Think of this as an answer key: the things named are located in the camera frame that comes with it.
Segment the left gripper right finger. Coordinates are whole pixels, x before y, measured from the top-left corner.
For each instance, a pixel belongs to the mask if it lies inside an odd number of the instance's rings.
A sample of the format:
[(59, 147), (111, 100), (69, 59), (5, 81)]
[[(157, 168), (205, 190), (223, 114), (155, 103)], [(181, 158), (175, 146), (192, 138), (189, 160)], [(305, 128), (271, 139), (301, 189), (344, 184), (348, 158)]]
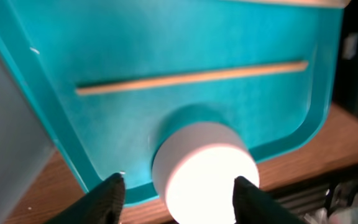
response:
[(243, 176), (234, 180), (232, 204), (236, 224), (303, 224)]

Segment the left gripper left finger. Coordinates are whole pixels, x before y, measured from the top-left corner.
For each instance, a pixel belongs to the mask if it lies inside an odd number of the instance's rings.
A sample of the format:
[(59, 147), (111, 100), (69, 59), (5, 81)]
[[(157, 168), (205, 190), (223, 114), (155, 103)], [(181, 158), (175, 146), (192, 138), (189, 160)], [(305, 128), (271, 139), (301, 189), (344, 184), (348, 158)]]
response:
[(124, 178), (115, 173), (46, 224), (119, 224), (125, 194)]

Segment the pink bowl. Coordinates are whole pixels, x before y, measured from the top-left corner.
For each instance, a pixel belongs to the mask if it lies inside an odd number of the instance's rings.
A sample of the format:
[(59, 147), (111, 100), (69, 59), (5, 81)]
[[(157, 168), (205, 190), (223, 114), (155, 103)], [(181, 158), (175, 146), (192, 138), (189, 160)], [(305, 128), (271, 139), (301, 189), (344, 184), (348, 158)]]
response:
[(235, 223), (235, 178), (260, 185), (257, 164), (231, 128), (201, 122), (181, 128), (159, 147), (152, 181), (178, 223)]

